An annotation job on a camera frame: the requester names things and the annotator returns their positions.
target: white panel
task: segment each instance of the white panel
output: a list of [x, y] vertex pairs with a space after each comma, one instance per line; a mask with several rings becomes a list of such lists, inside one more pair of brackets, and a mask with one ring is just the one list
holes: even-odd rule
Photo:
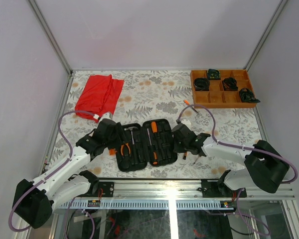
[[[249, 76], [270, 143], [299, 171], [299, 0], [287, 4]], [[299, 205], [299, 179], [292, 186]]]
[[37, 0], [74, 69], [243, 68], [280, 0]]
[[39, 173], [66, 79], [26, 1], [0, 0], [0, 239], [17, 183]]

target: open black toolbox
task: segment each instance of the open black toolbox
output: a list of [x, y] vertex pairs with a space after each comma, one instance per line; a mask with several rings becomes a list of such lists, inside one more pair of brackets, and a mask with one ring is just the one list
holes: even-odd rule
[[[153, 123], [157, 126], [157, 132], [152, 130]], [[118, 167], [123, 172], [143, 169], [148, 162], [152, 166], [159, 167], [177, 160], [171, 127], [166, 119], [146, 121], [143, 126], [138, 123], [126, 125], [118, 123], [117, 133], [120, 143], [115, 146], [115, 154]]]

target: wooden tray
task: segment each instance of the wooden tray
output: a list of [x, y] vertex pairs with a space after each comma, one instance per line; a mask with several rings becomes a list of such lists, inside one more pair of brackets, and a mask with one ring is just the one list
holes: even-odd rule
[[[254, 93], [246, 70], [219, 70], [219, 72], [220, 80], [210, 80], [209, 91], [195, 91], [194, 80], [207, 78], [207, 70], [191, 71], [190, 80], [195, 104], [201, 104], [207, 108], [253, 108], [256, 106], [256, 103], [242, 103], [240, 100], [239, 91], [242, 88], [248, 88]], [[228, 77], [236, 79], [238, 91], [224, 91], [222, 81]]]

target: red cloth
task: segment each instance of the red cloth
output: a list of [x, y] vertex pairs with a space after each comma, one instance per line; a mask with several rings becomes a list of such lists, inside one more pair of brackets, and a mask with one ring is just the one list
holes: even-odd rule
[[[90, 76], [86, 86], [76, 103], [76, 111], [88, 111], [102, 116], [106, 112], [114, 114], [116, 103], [120, 97], [124, 80], [116, 80], [109, 76]], [[76, 113], [76, 115], [98, 122], [91, 115]]]

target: table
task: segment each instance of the table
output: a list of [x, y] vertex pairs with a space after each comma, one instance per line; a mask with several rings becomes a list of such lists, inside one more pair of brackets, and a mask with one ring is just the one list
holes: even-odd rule
[[[153, 119], [167, 119], [171, 128], [176, 126], [180, 111], [186, 106], [183, 100], [192, 100], [190, 71], [76, 71], [64, 112], [74, 110], [88, 78], [91, 75], [112, 75], [115, 79], [125, 80], [118, 100], [113, 120], [121, 124], [139, 123]], [[192, 123], [195, 133], [210, 133], [211, 117], [204, 109], [187, 109], [183, 117]], [[256, 143], [261, 139], [259, 127], [253, 109], [212, 109], [216, 118], [216, 136], [218, 139], [239, 143]], [[64, 117], [61, 128], [72, 145], [85, 134], [96, 128], [92, 120], [82, 119], [77, 115]], [[51, 160], [57, 161], [69, 153], [65, 141], [58, 134]], [[111, 178], [169, 178], [198, 179], [219, 178], [227, 169], [243, 169], [242, 165], [215, 157], [200, 157], [188, 153], [183, 160], [170, 165], [152, 167], [149, 163], [143, 170], [121, 172], [115, 156], [110, 156], [106, 149], [81, 170], [90, 170], [98, 177]]]

